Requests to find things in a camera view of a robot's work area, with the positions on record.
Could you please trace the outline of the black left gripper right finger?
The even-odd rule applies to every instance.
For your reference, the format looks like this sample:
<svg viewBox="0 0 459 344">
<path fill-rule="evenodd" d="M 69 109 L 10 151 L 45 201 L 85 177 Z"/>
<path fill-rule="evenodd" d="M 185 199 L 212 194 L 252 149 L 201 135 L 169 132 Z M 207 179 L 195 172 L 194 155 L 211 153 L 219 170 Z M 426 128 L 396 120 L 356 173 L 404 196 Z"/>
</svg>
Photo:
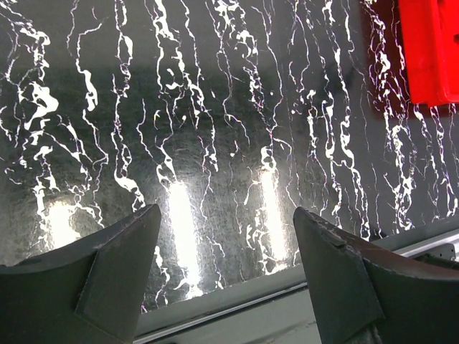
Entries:
<svg viewBox="0 0 459 344">
<path fill-rule="evenodd" d="M 457 343 L 458 263 L 403 257 L 298 207 L 293 223 L 322 343 Z"/>
</svg>

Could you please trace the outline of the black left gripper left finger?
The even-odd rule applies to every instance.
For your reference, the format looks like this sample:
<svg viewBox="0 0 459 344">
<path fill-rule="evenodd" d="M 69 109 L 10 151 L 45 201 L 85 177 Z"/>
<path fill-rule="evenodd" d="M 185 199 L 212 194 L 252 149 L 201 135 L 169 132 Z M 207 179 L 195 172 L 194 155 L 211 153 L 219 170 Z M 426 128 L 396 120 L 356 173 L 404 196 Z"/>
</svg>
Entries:
<svg viewBox="0 0 459 344">
<path fill-rule="evenodd" d="M 158 205 L 1 266 L 2 343 L 132 343 L 161 224 Z"/>
</svg>

